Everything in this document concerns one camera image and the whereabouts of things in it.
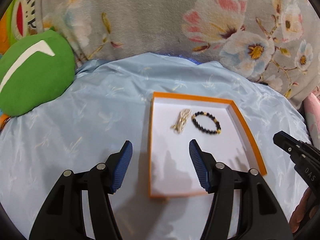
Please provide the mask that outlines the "right hand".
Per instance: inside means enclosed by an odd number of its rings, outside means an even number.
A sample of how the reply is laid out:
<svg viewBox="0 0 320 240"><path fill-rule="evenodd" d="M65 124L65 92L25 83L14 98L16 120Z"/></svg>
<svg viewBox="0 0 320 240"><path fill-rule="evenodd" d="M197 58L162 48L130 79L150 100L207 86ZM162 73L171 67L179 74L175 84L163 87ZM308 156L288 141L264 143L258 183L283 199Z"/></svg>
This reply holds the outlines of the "right hand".
<svg viewBox="0 0 320 240"><path fill-rule="evenodd" d="M302 221L306 213L306 206L307 206L308 199L311 196L311 193L312 191L308 187L304 192L299 204L296 206L295 210L291 215L291 218L289 220L289 225L292 233L295 233L299 228L300 222Z"/></svg>

